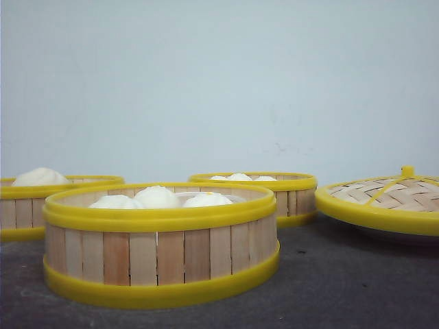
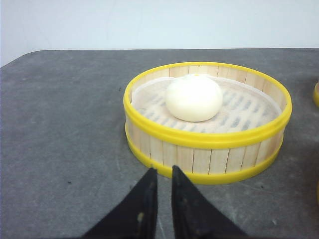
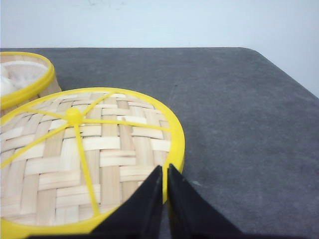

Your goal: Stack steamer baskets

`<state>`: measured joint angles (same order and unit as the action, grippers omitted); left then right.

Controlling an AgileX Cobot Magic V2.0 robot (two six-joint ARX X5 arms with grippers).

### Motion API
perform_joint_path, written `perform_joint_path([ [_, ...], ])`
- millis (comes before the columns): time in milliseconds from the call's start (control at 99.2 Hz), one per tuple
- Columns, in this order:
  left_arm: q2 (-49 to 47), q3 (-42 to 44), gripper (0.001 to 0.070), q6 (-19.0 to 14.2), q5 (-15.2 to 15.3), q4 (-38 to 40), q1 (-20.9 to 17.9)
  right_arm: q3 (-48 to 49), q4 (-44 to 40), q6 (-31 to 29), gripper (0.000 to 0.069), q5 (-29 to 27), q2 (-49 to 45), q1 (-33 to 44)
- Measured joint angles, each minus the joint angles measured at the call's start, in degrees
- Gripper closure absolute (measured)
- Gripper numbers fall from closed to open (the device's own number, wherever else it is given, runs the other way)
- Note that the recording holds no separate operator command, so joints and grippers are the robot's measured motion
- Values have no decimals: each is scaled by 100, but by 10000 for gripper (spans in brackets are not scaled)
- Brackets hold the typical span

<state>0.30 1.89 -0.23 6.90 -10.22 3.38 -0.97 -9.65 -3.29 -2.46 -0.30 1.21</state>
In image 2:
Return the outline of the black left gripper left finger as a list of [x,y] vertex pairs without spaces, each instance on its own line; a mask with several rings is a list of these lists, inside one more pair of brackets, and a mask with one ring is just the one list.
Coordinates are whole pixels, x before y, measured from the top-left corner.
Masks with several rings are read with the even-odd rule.
[[129,194],[86,232],[83,238],[154,239],[157,215],[157,170],[150,168]]

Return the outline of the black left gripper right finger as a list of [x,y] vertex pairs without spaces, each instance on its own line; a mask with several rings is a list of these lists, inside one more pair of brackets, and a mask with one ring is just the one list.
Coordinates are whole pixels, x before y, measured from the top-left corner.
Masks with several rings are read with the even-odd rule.
[[178,166],[172,167],[171,208],[176,239],[248,239],[214,207]]

